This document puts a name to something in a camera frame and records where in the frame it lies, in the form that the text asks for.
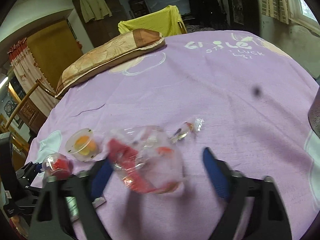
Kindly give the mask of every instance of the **chair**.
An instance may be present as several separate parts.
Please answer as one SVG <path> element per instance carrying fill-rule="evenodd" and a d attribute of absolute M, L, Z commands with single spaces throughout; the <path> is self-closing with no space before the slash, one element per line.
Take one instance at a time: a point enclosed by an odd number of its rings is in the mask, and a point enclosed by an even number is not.
<path fill-rule="evenodd" d="M 33 91 L 36 90 L 37 87 L 40 87 L 44 92 L 46 92 L 48 95 L 54 97 L 54 93 L 51 92 L 50 90 L 48 90 L 38 79 L 36 80 L 36 83 L 33 85 L 33 87 L 30 89 L 30 91 L 25 95 L 25 97 L 21 100 L 16 93 L 14 92 L 11 84 L 9 84 L 8 90 L 10 92 L 10 94 L 12 95 L 12 97 L 14 98 L 14 100 L 16 102 L 19 102 L 17 107 L 15 108 L 15 110 L 13 111 L 13 113 L 11 114 L 11 116 L 9 117 L 8 121 L 6 122 L 4 127 L 1 127 L 0 130 L 1 132 L 8 132 L 11 131 L 12 137 L 13 137 L 13 144 L 20 150 L 22 151 L 26 156 L 28 155 L 29 152 L 29 148 L 30 145 L 28 143 L 24 143 L 25 141 L 21 140 L 20 136 L 15 134 L 15 131 L 13 132 L 10 124 L 12 123 L 15 115 L 23 108 L 25 102 L 28 100 L 28 98 L 30 97 L 30 95 L 33 93 Z"/>
<path fill-rule="evenodd" d="M 118 28 L 120 33 L 140 28 L 148 29 L 160 32 L 163 37 L 187 33 L 178 7 L 172 5 L 136 19 L 121 21 L 118 23 Z"/>

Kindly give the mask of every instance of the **lid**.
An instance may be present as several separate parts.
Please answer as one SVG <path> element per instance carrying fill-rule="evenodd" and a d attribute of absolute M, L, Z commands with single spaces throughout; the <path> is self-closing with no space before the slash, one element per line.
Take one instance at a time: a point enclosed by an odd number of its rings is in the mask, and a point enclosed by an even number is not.
<path fill-rule="evenodd" d="M 89 128 L 74 133 L 66 142 L 67 153 L 74 154 L 83 150 L 92 140 L 93 131 Z"/>

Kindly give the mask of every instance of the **plastic container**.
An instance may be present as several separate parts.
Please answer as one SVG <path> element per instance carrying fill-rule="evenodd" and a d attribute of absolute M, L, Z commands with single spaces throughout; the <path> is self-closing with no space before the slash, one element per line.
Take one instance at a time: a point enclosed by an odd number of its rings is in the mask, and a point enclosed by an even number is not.
<path fill-rule="evenodd" d="M 138 193 L 166 193 L 183 181 L 182 156 L 157 126 L 112 130 L 108 159 L 124 184 Z"/>
<path fill-rule="evenodd" d="M 64 155 L 53 153 L 43 160 L 42 169 L 47 176 L 55 176 L 57 179 L 61 180 L 71 176 L 73 165 Z"/>
<path fill-rule="evenodd" d="M 99 141 L 91 129 L 81 129 L 73 134 L 66 143 L 67 153 L 76 159 L 87 162 L 101 152 Z"/>

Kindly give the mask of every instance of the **pillow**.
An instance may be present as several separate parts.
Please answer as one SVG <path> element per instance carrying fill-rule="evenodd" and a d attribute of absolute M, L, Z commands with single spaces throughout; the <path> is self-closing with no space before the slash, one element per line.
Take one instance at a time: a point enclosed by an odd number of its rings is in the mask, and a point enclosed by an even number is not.
<path fill-rule="evenodd" d="M 55 97 L 64 95 L 71 87 L 87 81 L 98 73 L 165 45 L 161 33 L 136 29 L 82 55 L 66 68 L 58 82 Z"/>

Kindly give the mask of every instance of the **yellow cloth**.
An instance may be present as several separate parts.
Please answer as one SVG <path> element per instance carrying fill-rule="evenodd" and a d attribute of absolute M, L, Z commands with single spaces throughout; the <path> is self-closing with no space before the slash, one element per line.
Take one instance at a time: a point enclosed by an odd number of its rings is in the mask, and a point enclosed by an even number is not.
<path fill-rule="evenodd" d="M 112 16 L 105 0 L 80 0 L 80 7 L 83 19 L 86 23 L 91 19 L 101 20 L 107 14 Z"/>
<path fill-rule="evenodd" d="M 168 5 L 166 8 L 129 21 L 118 23 L 120 33 L 135 29 L 148 29 L 162 33 L 163 37 L 187 33 L 177 6 Z"/>

